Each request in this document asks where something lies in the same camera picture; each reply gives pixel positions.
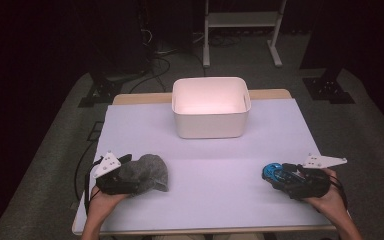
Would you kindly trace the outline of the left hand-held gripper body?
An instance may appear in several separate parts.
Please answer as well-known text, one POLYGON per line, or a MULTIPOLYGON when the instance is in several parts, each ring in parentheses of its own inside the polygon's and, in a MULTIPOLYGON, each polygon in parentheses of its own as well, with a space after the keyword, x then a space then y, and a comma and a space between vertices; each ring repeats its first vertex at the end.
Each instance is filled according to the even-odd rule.
POLYGON ((96 186, 108 195, 133 194, 138 190, 137 180, 125 180, 120 176, 121 164, 112 152, 107 152, 97 162, 97 169, 92 174, 96 186))

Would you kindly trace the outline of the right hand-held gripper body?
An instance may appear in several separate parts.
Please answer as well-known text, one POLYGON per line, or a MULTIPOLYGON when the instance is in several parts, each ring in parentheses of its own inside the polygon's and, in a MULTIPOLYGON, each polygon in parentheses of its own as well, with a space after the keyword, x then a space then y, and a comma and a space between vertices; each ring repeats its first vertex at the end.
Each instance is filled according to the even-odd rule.
MULTIPOLYGON (((302 164, 295 164, 297 166, 295 172, 286 171, 294 177, 290 184, 286 184, 286 193, 292 199, 322 197, 328 192, 332 183, 324 169, 346 163, 346 158, 309 155, 302 164)), ((346 195, 340 181, 338 188, 345 200, 346 195)))

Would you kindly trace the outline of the blue plastic toy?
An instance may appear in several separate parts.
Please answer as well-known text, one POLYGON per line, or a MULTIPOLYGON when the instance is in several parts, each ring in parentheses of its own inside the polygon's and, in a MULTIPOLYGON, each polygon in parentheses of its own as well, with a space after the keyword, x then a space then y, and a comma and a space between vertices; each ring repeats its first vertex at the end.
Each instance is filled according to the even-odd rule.
POLYGON ((290 184, 292 182, 291 175, 284 171, 282 165, 279 163, 270 163, 266 165, 262 170, 262 178, 269 182, 276 181, 286 184, 290 184))

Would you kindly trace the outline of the grey fuzzy cloth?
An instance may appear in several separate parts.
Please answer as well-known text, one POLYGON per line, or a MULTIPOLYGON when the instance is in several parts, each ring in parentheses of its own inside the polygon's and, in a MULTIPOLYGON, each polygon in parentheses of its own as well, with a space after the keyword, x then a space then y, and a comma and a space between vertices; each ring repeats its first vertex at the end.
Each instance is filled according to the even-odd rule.
POLYGON ((139 186, 132 196, 151 190, 168 192, 168 168, 163 159, 154 154, 145 154, 138 160, 123 164, 119 176, 126 181, 138 181, 139 186))

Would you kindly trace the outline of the person's left hand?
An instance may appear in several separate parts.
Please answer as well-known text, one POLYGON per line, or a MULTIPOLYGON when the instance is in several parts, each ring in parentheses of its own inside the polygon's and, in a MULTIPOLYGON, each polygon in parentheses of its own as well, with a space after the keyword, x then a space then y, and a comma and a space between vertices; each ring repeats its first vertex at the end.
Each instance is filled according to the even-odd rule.
POLYGON ((92 188, 92 197, 89 205, 89 215, 108 215, 121 201, 128 197, 128 194, 108 195, 103 193, 97 186, 94 186, 92 188))

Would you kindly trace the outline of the person's right hand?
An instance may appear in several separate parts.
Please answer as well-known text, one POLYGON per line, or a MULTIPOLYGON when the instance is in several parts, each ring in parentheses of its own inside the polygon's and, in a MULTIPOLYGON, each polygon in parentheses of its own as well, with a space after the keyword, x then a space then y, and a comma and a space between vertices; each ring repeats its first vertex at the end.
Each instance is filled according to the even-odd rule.
POLYGON ((324 169, 324 172, 328 175, 329 179, 332 180, 328 192, 322 197, 305 198, 304 201, 326 217, 347 213, 342 193, 338 188, 339 180, 337 179, 336 172, 327 168, 324 169))

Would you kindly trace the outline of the black stand base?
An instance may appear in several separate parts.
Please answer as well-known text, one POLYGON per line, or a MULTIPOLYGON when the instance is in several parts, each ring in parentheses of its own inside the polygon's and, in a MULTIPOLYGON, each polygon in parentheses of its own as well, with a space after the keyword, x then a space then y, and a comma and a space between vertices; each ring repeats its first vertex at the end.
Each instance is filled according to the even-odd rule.
POLYGON ((305 77, 303 83, 313 100, 331 104, 354 104, 351 95, 337 81, 341 68, 327 68, 320 77, 305 77))
POLYGON ((110 81, 106 78, 95 79, 93 84, 83 97, 79 108, 93 107, 95 104, 112 103, 114 98, 121 92, 123 83, 120 81, 110 81))

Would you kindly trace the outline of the white table mat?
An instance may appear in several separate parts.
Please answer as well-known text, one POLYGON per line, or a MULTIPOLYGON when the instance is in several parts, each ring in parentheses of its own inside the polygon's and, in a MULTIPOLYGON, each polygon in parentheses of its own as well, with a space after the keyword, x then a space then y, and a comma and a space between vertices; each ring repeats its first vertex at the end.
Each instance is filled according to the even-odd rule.
POLYGON ((318 148, 293 99, 255 100, 238 138, 182 139, 168 104, 108 108, 96 154, 139 158, 168 167, 168 189, 122 201, 104 234, 249 230, 326 230, 329 221, 261 177, 265 165, 303 163, 318 148))

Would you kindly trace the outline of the white plastic bin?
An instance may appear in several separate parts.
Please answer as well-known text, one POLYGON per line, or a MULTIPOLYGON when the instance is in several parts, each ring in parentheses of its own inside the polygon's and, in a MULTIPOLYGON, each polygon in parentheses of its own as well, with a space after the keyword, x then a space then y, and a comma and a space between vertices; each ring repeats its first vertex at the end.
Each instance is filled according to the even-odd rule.
POLYGON ((247 84, 239 77, 183 78, 173 84, 172 111, 181 138, 239 137, 250 109, 247 84))

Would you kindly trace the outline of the white metal stand frame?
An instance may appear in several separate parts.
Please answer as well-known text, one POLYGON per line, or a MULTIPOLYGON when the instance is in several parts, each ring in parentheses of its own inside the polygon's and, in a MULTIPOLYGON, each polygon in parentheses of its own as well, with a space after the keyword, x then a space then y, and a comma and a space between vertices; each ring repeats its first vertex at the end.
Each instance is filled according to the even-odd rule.
POLYGON ((211 13, 209 11, 209 0, 205 0, 204 13, 204 44, 203 59, 204 67, 210 66, 209 33, 212 28, 251 28, 272 27, 272 38, 267 41, 268 49, 276 67, 282 67, 283 63, 278 54, 276 43, 282 24, 284 11, 288 0, 281 0, 277 11, 269 12, 233 12, 233 13, 211 13))

